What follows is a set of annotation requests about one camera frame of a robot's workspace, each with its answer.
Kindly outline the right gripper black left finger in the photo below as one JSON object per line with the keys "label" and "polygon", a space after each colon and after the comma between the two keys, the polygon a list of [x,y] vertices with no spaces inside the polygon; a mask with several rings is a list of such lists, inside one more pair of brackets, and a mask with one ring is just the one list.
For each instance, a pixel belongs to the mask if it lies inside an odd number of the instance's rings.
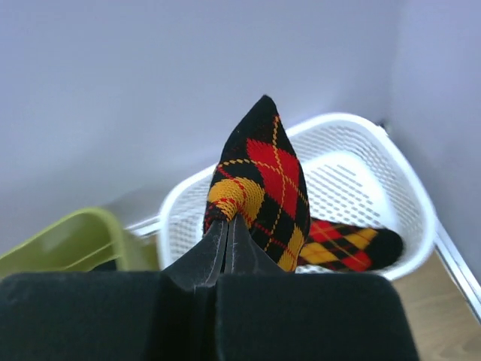
{"label": "right gripper black left finger", "polygon": [[163,273],[180,288],[212,287],[222,274],[228,223],[212,222],[204,237]]}

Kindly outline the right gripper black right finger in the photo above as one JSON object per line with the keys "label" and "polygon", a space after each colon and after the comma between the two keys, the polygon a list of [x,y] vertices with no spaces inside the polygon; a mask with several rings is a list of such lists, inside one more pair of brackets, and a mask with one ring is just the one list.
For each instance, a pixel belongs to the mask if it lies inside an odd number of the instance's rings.
{"label": "right gripper black right finger", "polygon": [[228,225],[224,272],[233,275],[277,275],[284,270],[251,237],[246,221],[235,216]]}

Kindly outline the argyle sock red yellow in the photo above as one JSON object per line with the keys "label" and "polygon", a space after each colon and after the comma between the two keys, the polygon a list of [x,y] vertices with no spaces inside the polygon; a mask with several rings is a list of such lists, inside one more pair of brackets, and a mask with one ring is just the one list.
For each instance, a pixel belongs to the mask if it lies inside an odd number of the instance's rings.
{"label": "argyle sock red yellow", "polygon": [[403,239],[390,229],[312,218],[298,265],[334,272],[371,272],[395,264],[403,252]]}
{"label": "argyle sock red yellow", "polygon": [[267,95],[253,105],[222,149],[207,193],[203,230],[236,215],[282,270],[296,269],[310,229],[307,186],[277,107]]}

